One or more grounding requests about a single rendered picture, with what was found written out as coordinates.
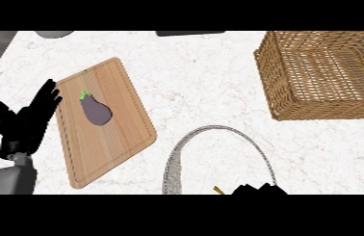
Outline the wooden cutting board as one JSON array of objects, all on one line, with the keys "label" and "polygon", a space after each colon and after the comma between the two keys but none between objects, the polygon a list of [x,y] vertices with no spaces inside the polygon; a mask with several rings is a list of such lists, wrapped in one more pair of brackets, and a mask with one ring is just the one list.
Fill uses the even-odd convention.
[{"label": "wooden cutting board", "polygon": [[64,78],[58,89],[68,179],[82,189],[155,143],[157,131],[120,59]]}]

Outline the grey round object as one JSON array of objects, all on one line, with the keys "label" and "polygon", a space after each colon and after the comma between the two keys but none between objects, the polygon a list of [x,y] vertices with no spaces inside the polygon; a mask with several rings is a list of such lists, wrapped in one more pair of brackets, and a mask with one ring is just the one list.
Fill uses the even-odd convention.
[{"label": "grey round object", "polygon": [[68,36],[74,31],[36,31],[37,35],[45,39],[60,39]]}]

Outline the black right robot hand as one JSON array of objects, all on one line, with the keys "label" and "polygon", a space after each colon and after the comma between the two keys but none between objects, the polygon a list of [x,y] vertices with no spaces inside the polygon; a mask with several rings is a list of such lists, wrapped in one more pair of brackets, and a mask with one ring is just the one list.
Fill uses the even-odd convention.
[{"label": "black right robot hand", "polygon": [[253,195],[287,195],[287,192],[278,185],[264,183],[260,188],[253,187],[250,184],[241,185],[232,193],[235,196],[253,196]]}]

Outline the grey slanted panel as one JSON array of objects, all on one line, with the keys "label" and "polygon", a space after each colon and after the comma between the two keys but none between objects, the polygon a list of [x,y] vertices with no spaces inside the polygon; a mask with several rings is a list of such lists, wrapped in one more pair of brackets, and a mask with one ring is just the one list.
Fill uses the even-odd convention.
[{"label": "grey slanted panel", "polygon": [[17,36],[17,31],[0,31],[0,57],[11,45],[11,42]]}]

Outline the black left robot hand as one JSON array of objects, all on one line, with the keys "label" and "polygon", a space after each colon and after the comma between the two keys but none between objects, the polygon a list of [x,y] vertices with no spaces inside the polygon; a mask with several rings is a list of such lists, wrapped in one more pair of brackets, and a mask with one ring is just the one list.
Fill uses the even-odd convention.
[{"label": "black left robot hand", "polygon": [[15,113],[0,101],[0,158],[18,152],[32,155],[43,142],[49,121],[63,101],[57,82],[49,79],[29,106]]}]

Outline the purple eggplant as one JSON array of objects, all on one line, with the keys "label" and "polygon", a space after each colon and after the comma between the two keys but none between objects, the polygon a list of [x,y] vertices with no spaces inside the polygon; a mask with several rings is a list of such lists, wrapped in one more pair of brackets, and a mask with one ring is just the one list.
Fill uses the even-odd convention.
[{"label": "purple eggplant", "polygon": [[104,126],[113,118],[113,112],[108,106],[98,102],[93,95],[86,93],[86,91],[82,91],[80,103],[89,122],[98,126]]}]

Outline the dark grey flat appliance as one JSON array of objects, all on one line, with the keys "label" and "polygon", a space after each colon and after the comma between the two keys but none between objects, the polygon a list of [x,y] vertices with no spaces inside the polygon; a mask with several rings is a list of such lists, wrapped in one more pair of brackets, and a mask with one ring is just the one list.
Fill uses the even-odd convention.
[{"label": "dark grey flat appliance", "polygon": [[157,31],[158,37],[223,34],[226,31]]}]

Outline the brown wicker basket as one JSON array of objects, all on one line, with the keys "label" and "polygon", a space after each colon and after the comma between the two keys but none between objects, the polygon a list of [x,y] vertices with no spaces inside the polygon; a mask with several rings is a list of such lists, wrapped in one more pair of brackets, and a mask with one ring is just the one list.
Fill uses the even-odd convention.
[{"label": "brown wicker basket", "polygon": [[364,31],[269,31],[256,60],[275,119],[364,118]]}]

